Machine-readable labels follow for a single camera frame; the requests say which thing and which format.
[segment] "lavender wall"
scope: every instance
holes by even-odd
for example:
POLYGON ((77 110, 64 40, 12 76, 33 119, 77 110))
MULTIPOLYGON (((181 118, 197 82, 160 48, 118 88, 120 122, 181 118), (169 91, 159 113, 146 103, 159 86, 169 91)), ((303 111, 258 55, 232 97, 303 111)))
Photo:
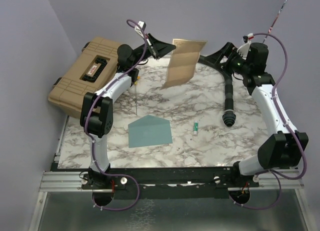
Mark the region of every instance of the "lavender wall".
MULTIPOLYGON (((310 208, 320 228, 320 5, 319 0, 288 0, 272 34, 288 53, 287 74, 279 85, 281 102, 301 132, 307 132, 308 170, 303 178, 310 208)), ((277 78, 284 67, 281 47, 267 39, 268 70, 277 78)))
POLYGON ((0 0, 0 229, 24 231, 64 115, 47 101, 76 59, 48 0, 0 0))
POLYGON ((126 19, 144 20, 157 39, 208 40, 203 54, 227 41, 268 31, 284 0, 49 0, 77 53, 99 35, 136 47, 142 40, 126 19))

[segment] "blue envelope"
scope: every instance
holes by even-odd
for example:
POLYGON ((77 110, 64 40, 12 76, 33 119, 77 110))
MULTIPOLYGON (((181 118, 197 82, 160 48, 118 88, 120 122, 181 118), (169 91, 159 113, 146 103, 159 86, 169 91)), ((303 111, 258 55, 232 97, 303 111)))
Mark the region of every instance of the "blue envelope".
POLYGON ((128 125, 129 148, 172 144, 170 121, 152 115, 128 125))

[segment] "manila envelope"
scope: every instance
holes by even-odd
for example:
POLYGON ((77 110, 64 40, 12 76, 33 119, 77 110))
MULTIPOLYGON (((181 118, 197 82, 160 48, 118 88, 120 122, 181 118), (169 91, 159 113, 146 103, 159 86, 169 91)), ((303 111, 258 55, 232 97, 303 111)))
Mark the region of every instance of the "manila envelope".
POLYGON ((200 52, 207 41, 174 39, 176 49, 172 51, 162 89, 187 83, 195 75, 200 52))

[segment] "toolbox handle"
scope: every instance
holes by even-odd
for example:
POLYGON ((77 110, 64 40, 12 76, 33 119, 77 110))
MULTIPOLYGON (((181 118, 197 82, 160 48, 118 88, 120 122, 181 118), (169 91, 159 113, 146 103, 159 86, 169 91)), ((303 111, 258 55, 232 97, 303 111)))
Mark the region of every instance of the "toolbox handle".
POLYGON ((99 75, 102 73, 102 71, 104 70, 104 68, 106 67, 107 65, 107 60, 104 59, 104 58, 101 58, 101 57, 98 57, 96 58, 96 60, 94 61, 96 64, 101 64, 100 67, 98 68, 97 71, 95 71, 94 75, 93 76, 90 76, 88 74, 85 74, 83 77, 82 77, 82 80, 83 81, 88 81, 88 82, 91 82, 91 83, 94 83, 97 78, 99 77, 99 75))

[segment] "marble surface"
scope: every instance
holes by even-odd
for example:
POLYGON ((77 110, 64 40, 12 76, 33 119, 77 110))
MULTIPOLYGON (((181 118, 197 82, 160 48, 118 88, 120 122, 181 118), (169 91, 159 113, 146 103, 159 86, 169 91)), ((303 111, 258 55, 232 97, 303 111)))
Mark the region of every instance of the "marble surface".
MULTIPOLYGON (((230 166, 256 154, 267 137, 266 125, 241 81, 233 81, 236 121, 226 127, 224 80, 216 70, 197 64, 195 76, 182 86, 161 89, 169 58, 149 60, 139 67, 140 79, 114 104, 108 134, 108 157, 113 168, 230 166), (128 124, 153 115, 170 120, 173 143, 128 147, 128 124), (198 135, 193 135, 198 121, 198 135)), ((79 120, 69 118, 60 169, 88 168, 90 143, 79 120)))

